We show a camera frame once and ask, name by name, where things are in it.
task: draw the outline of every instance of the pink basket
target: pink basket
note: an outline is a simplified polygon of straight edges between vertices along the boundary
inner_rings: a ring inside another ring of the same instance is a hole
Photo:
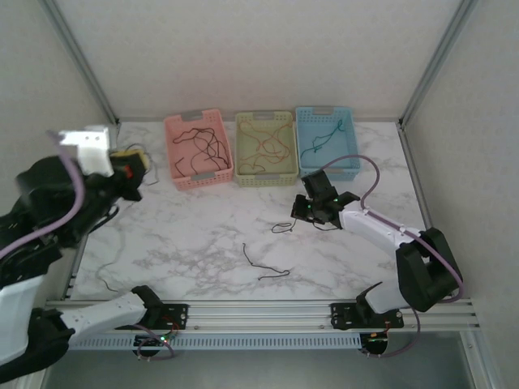
[[[170,116],[164,120],[164,128],[169,171],[178,190],[232,181],[233,158],[218,109],[202,111],[201,115],[191,113],[189,117]]]

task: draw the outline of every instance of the white bracket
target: white bracket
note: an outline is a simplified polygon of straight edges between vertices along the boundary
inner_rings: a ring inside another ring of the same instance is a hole
[[[84,130],[59,131],[60,144],[78,147],[78,162],[84,175],[98,173],[105,177],[114,174],[108,150],[109,127],[88,126]]]

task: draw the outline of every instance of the white wall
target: white wall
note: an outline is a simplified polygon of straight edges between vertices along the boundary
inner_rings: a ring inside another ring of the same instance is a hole
[[[0,2],[0,214],[18,198],[14,179],[54,154],[45,130],[104,122],[36,0]]]
[[[460,0],[60,0],[119,117],[347,105],[397,118]]]
[[[480,0],[407,128],[498,367],[517,387],[519,2]]]

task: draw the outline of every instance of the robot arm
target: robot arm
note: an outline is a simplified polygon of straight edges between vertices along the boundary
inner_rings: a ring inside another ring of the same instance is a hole
[[[413,238],[425,241],[440,253],[461,278],[448,243],[438,229],[420,232],[362,208],[358,196],[350,192],[338,194],[323,170],[303,177],[302,182],[309,199],[301,194],[296,197],[292,217],[311,223],[329,222],[356,233],[397,261],[397,279],[373,285],[357,297],[356,308],[366,324],[378,314],[407,306],[425,312],[457,289],[457,280],[445,265]]]
[[[93,333],[134,323],[153,325],[161,310],[159,298],[146,286],[65,314],[32,308],[50,264],[61,258],[60,249],[77,247],[120,198],[141,200],[137,188],[145,166],[138,152],[109,156],[108,129],[102,126],[60,135],[61,144],[78,146],[83,195],[58,157],[48,157],[18,175],[20,198],[0,217],[0,383],[52,365],[69,343]],[[60,223],[76,196],[83,198],[79,210]],[[25,238],[50,225],[57,227]]]

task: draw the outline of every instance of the white marble surface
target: white marble surface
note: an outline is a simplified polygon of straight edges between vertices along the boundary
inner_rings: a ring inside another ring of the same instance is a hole
[[[234,124],[225,124],[231,142]],[[381,180],[367,203],[402,223],[423,227],[397,129],[393,123],[358,123],[359,151],[380,166]],[[235,182],[179,192],[169,177],[162,123],[123,123],[118,144],[144,143],[157,164],[160,182],[141,186],[144,199],[90,235],[72,299],[108,299],[139,284],[163,299],[302,300],[353,298],[381,280],[396,276],[396,264],[363,238],[345,231],[321,232],[298,222],[292,233],[271,227],[290,221],[302,184],[240,188]],[[153,180],[152,173],[146,179]],[[335,182],[341,193],[362,195],[375,178],[362,165],[354,182]],[[255,263],[287,277],[251,267]]]

